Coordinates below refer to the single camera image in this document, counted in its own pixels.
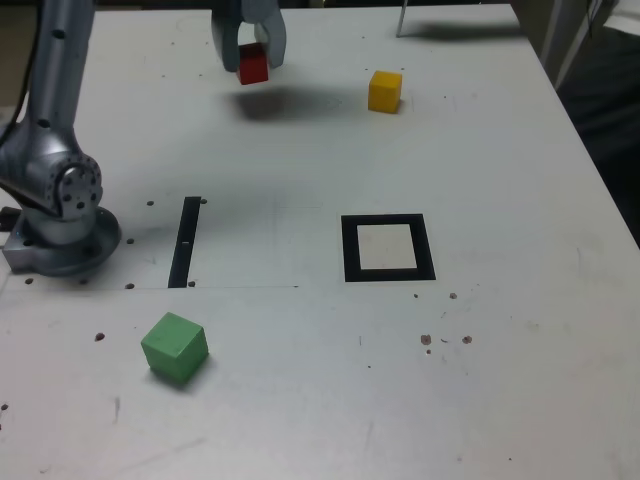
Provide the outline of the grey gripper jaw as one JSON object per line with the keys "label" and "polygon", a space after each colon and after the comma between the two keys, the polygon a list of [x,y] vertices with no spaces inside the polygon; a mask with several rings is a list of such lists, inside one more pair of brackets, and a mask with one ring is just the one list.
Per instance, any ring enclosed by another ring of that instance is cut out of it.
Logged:
{"label": "grey gripper jaw", "polygon": [[240,64],[238,31],[243,17],[240,0],[218,0],[211,6],[211,31],[216,52],[227,72]]}
{"label": "grey gripper jaw", "polygon": [[271,68],[284,62],[286,27],[277,0],[243,0],[242,17],[254,26],[254,36],[262,44]]}

